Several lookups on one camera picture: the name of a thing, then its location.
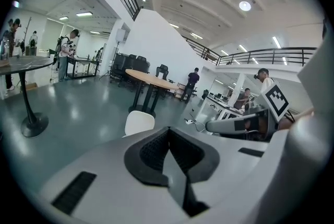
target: white desk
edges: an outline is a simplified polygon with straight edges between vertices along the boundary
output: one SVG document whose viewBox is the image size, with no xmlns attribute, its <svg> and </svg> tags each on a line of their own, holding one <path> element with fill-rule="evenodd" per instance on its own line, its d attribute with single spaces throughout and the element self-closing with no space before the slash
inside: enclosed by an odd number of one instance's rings
<svg viewBox="0 0 334 224">
<path fill-rule="evenodd" d="M 230 114 L 233 114 L 237 117 L 240 117 L 240 116 L 243 116 L 243 114 L 238 111 L 237 109 L 235 108 L 232 108 L 230 106 L 227 105 L 227 103 L 224 103 L 224 102 L 221 102 L 221 101 L 218 101 L 218 100 L 215 100 L 209 96 L 207 96 L 201 106 L 201 108 L 199 109 L 198 113 L 196 114 L 195 116 L 195 120 L 197 120 L 197 118 L 200 116 L 200 114 L 202 113 L 203 111 L 203 108 L 205 107 L 205 105 L 215 105 L 216 107 L 220 108 L 222 111 L 220 113 L 220 115 L 218 116 L 218 119 L 217 120 L 221 120 L 223 119 L 224 115 L 226 114 L 226 119 L 230 116 Z"/>
</svg>

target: black slot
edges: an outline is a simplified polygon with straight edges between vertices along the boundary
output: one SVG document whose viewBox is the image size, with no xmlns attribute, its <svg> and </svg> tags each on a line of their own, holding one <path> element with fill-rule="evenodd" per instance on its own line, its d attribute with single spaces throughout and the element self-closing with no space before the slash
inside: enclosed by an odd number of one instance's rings
<svg viewBox="0 0 334 224">
<path fill-rule="evenodd" d="M 258 151 L 258 150 L 253 150 L 249 148 L 241 148 L 238 152 L 242 152 L 243 154 L 256 156 L 256 157 L 262 157 L 262 155 L 265 153 L 264 151 Z"/>
<path fill-rule="evenodd" d="M 52 202 L 52 205 L 65 214 L 70 215 L 74 208 L 79 204 L 96 176 L 97 175 L 89 172 L 81 172 L 58 195 L 58 197 Z"/>
</svg>

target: round ceiling light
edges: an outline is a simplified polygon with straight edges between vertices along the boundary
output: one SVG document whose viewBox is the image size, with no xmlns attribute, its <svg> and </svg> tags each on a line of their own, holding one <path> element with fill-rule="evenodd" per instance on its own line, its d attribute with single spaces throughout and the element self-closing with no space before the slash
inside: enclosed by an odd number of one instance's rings
<svg viewBox="0 0 334 224">
<path fill-rule="evenodd" d="M 241 1 L 239 3 L 239 8 L 242 9 L 242 10 L 244 10 L 244 11 L 249 11 L 251 9 L 251 5 L 247 1 Z"/>
</svg>

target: speaker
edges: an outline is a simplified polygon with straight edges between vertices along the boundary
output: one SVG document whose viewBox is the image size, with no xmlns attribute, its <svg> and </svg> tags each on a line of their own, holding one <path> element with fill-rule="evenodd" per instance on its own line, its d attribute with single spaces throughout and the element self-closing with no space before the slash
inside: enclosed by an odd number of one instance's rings
<svg viewBox="0 0 334 224">
<path fill-rule="evenodd" d="M 124 40 L 125 30 L 118 29 L 116 33 L 116 41 L 122 42 Z"/>
</svg>

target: wooden table top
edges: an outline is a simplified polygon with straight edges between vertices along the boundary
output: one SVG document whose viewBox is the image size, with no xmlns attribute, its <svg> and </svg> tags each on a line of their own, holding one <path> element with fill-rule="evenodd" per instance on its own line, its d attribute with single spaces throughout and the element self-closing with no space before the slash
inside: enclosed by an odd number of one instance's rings
<svg viewBox="0 0 334 224">
<path fill-rule="evenodd" d="M 166 89 L 178 89 L 178 86 L 176 84 L 169 83 L 168 81 L 160 79 L 156 76 L 152 76 L 132 69 L 126 69 L 125 72 L 141 81 L 145 81 L 146 83 L 155 85 L 157 87 Z"/>
</svg>

